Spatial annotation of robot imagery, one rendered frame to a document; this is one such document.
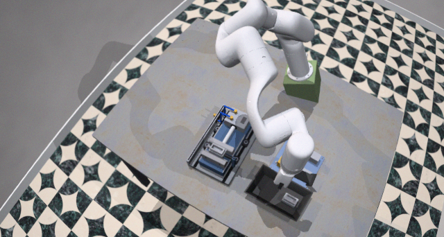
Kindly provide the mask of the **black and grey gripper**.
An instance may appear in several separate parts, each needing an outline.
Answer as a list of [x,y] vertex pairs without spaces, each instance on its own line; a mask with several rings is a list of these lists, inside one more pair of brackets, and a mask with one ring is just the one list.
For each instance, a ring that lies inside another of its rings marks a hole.
[[286,188],[290,184],[290,182],[294,178],[294,176],[297,174],[292,175],[292,174],[288,174],[288,173],[284,172],[281,165],[280,165],[280,169],[279,169],[277,176],[274,180],[274,184],[280,184],[278,186],[278,189],[280,189],[280,190],[283,187],[283,185],[284,185],[284,188]]

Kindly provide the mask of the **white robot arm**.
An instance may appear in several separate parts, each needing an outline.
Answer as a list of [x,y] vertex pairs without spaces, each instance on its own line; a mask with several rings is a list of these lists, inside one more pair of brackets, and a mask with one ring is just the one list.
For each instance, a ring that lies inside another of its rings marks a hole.
[[259,113],[260,94],[278,76],[278,69],[257,31],[260,28],[275,33],[289,66],[288,77],[300,82],[310,78],[314,71],[303,44],[313,39],[314,25],[297,12],[270,8],[262,0],[247,0],[244,8],[220,25],[215,49],[223,66],[231,68],[241,62],[246,72],[250,81],[246,111],[260,145],[272,148],[288,140],[280,160],[283,171],[298,173],[296,179],[305,182],[311,192],[318,192],[320,177],[303,171],[315,147],[304,114],[294,107],[262,120]]

